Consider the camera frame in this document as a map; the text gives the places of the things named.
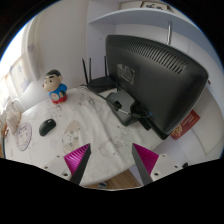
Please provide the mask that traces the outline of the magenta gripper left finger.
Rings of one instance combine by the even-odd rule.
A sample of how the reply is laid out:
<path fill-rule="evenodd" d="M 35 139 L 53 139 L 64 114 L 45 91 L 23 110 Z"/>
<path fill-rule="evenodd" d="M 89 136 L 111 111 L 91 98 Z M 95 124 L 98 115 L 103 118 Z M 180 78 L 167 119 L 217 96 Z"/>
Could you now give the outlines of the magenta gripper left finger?
<path fill-rule="evenodd" d="M 64 156 L 64 160 L 71 172 L 70 181 L 79 185 L 91 154 L 91 145 L 86 144 Z"/>

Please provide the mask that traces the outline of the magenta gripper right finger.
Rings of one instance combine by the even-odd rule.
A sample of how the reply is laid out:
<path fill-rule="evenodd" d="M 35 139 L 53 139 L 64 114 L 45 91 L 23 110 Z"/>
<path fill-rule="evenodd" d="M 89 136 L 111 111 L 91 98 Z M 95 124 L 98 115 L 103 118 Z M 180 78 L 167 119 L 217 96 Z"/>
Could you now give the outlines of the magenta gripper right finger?
<path fill-rule="evenodd" d="M 151 173 L 159 155 L 135 143 L 132 144 L 132 155 L 143 184 L 152 183 Z"/>

